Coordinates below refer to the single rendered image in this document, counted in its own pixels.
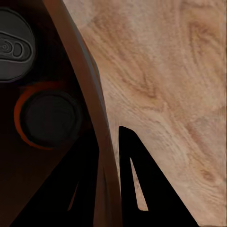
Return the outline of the can of soda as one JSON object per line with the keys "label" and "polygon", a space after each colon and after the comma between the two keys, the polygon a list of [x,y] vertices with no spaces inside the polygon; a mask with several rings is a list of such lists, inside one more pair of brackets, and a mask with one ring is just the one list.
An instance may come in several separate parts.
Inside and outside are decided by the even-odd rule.
{"label": "can of soda", "polygon": [[13,123],[20,137],[37,149],[65,148],[77,141],[87,120],[82,98],[69,86],[38,83],[21,94]]}
{"label": "can of soda", "polygon": [[31,16],[0,7],[0,85],[58,82],[67,70],[63,46]]}

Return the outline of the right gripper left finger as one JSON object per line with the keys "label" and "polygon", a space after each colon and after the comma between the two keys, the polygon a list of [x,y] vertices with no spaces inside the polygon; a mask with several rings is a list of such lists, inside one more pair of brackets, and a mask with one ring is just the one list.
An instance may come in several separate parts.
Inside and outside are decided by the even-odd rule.
{"label": "right gripper left finger", "polygon": [[9,227],[93,227],[98,158],[92,127],[81,133]]}

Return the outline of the trash can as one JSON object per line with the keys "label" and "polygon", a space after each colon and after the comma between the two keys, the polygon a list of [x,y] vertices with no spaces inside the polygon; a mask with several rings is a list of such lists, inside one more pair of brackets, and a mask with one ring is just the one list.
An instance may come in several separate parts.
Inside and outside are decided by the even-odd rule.
{"label": "trash can", "polygon": [[[93,227],[122,227],[119,178],[99,70],[64,1],[0,0],[0,7],[31,16],[64,46],[70,61],[59,83],[82,98],[87,112],[83,131],[94,127],[99,145]],[[0,85],[0,227],[11,225],[74,143],[44,150],[20,137],[13,111],[28,88]]]}

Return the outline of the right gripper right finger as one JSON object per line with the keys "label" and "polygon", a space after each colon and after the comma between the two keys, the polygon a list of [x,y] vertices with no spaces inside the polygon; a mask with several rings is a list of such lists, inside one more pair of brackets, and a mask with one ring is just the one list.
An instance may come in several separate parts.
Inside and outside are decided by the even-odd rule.
{"label": "right gripper right finger", "polygon": [[[137,134],[118,129],[122,227],[199,227]],[[131,161],[148,211],[138,208]]]}

